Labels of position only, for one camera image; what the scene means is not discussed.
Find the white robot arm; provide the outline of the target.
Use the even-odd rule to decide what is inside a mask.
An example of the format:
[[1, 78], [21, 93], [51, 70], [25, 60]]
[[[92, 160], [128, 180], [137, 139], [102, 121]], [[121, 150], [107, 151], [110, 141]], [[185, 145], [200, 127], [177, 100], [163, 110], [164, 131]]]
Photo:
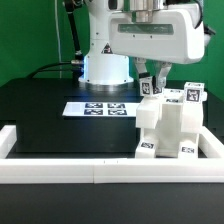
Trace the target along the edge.
[[203, 23], [198, 0], [83, 0], [90, 19], [90, 50], [81, 80], [92, 86], [131, 83], [129, 59], [139, 73], [147, 59], [157, 63], [156, 85], [163, 88], [174, 64], [204, 56], [215, 34]]

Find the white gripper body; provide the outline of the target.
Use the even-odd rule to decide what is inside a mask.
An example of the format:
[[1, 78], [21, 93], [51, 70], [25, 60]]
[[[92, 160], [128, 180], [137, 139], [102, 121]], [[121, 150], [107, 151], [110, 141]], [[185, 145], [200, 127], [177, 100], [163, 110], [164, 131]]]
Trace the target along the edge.
[[109, 44], [114, 54], [177, 64], [191, 64], [204, 55], [204, 28], [197, 4], [169, 5], [153, 12], [151, 23], [132, 21], [131, 13], [113, 13]]

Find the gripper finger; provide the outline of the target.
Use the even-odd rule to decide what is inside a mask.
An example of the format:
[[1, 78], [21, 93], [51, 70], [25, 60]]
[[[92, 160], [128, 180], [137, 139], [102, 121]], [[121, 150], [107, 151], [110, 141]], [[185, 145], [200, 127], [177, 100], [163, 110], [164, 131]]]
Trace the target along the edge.
[[137, 78], [140, 78], [141, 74], [147, 72], [146, 60], [144, 58], [135, 57], [134, 58], [134, 65], [135, 65], [135, 68], [136, 68]]
[[166, 79], [171, 70], [170, 62], [157, 61], [156, 64], [156, 87], [163, 89], [166, 86]]

